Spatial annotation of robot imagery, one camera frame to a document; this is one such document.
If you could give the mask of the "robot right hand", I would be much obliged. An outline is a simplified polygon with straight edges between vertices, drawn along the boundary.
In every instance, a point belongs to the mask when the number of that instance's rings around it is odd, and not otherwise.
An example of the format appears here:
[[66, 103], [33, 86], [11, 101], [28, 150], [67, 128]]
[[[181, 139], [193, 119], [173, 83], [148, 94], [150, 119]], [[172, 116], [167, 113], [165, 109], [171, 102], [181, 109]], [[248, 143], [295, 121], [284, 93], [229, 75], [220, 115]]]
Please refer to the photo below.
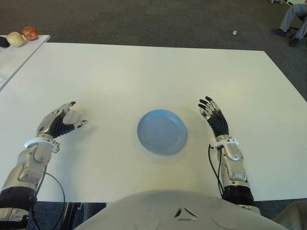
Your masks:
[[208, 122], [214, 136], [229, 135], [228, 123], [217, 103], [208, 96], [199, 102], [200, 113]]

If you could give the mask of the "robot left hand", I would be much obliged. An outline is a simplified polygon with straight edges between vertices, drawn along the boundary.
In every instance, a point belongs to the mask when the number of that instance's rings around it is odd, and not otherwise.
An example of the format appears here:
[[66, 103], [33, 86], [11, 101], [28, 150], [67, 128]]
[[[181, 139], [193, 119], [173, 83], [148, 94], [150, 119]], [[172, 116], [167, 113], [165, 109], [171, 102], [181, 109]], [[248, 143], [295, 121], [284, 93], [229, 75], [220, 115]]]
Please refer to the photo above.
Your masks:
[[56, 139], [86, 125], [87, 120], [81, 120], [72, 124], [64, 123], [65, 116], [75, 103], [73, 101], [63, 104], [47, 114], [38, 126], [36, 136], [39, 138]]

